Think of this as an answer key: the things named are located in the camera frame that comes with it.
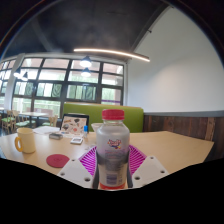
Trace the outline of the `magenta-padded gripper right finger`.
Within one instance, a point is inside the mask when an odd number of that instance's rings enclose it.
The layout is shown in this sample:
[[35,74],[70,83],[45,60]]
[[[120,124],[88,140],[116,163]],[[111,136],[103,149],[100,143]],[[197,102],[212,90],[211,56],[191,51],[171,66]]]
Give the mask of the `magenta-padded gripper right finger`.
[[146,156],[135,146],[129,146],[127,186],[140,188],[168,175],[168,171],[155,156]]

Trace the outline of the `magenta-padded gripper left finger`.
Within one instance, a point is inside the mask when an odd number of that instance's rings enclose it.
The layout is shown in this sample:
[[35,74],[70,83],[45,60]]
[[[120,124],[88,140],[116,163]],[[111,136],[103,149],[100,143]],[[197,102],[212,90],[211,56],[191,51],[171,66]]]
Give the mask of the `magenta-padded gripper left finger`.
[[78,159],[70,159],[58,176],[84,188],[98,188],[96,147],[91,147]]

